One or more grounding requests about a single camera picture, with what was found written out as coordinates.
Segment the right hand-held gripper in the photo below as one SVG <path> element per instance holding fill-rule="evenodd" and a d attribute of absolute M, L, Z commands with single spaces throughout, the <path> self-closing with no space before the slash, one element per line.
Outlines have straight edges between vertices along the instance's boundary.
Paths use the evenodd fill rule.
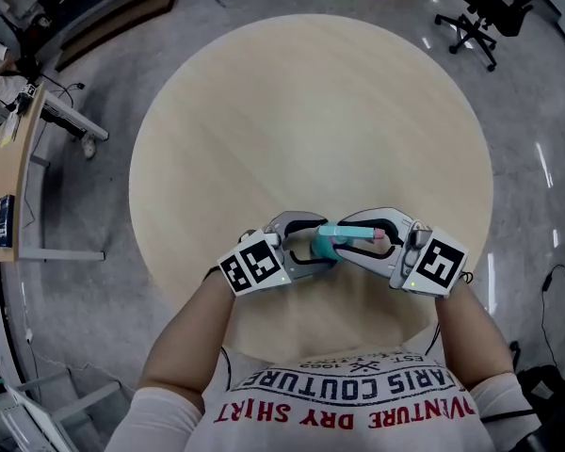
<path fill-rule="evenodd" d="M 383 230 L 392 244 L 383 254 L 346 244 L 334 245 L 333 250 L 345 261 L 390 277 L 391 288 L 408 293 L 447 298 L 468 257 L 468 250 L 449 234 L 413 222 L 393 207 L 363 210 L 341 219 L 338 225 Z"/>

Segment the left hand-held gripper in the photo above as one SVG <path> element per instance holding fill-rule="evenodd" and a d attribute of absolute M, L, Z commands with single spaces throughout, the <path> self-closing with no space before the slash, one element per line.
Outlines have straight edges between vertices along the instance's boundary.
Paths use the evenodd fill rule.
<path fill-rule="evenodd" d="M 218 259 L 218 268 L 235 296 L 244 296 L 321 274 L 337 262 L 328 258 L 300 260 L 292 250 L 283 255 L 286 236 L 314 229 L 329 221 L 307 211 L 284 211 L 265 230 L 245 234 L 239 243 Z"/>

